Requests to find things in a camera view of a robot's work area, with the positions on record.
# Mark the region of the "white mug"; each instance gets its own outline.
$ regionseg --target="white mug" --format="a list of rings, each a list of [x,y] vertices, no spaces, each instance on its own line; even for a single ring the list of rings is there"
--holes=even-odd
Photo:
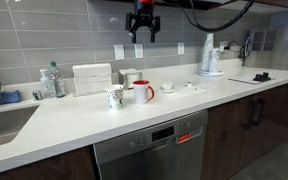
[[[139,80],[133,82],[136,104],[145,104],[154,98],[154,89],[149,86],[147,80]],[[148,90],[151,92],[151,97],[148,98]]]
[[[114,110],[123,108],[123,85],[114,84],[105,88],[109,107]]]

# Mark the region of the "small white dish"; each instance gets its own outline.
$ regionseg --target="small white dish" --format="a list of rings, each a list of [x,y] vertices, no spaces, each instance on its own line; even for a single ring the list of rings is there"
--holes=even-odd
[[[175,89],[174,86],[172,86],[172,88],[171,88],[171,89],[168,89],[168,90],[164,89],[163,86],[160,86],[160,87],[159,87],[159,90],[160,90],[162,93],[173,93],[173,92],[176,91],[176,89]]]

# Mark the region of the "bottle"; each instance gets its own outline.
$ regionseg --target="bottle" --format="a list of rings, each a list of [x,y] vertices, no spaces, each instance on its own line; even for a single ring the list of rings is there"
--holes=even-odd
[[[50,73],[47,69],[40,69],[41,72],[41,83],[42,83],[42,94],[44,98],[53,98],[56,96],[55,86],[53,81],[50,79]]]
[[[56,67],[56,63],[54,61],[52,61],[50,65],[51,65],[50,68],[51,79],[53,80],[55,86],[56,97],[58,98],[64,97],[65,96],[64,82],[60,70],[58,67]]]

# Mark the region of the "cabinet door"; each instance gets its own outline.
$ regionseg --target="cabinet door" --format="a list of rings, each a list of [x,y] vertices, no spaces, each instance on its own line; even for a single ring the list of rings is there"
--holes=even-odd
[[[250,116],[249,103],[252,98],[246,97],[209,109],[203,180],[227,179],[239,171],[247,134],[244,126]]]
[[[95,180],[87,147],[0,173],[0,180]]]
[[[242,168],[288,139],[288,84],[258,93],[256,101],[258,126],[248,133]]]

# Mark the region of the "white countertop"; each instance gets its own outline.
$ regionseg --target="white countertop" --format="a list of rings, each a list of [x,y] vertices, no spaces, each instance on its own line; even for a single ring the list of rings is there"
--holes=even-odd
[[[17,137],[0,145],[0,172],[288,83],[288,71],[283,70],[235,67],[224,69],[221,77],[202,77],[194,72],[182,75],[180,69],[160,71],[159,79],[152,81],[153,87],[157,89],[164,81],[175,85],[190,81],[206,91],[179,99],[157,93],[154,101],[135,105],[130,90],[125,92],[125,107],[120,111],[108,109],[105,93],[82,97],[68,94],[60,99],[0,106],[0,111],[5,111],[40,104]],[[276,79],[258,85],[228,80],[264,71]],[[156,73],[144,74],[144,78],[151,80]]]

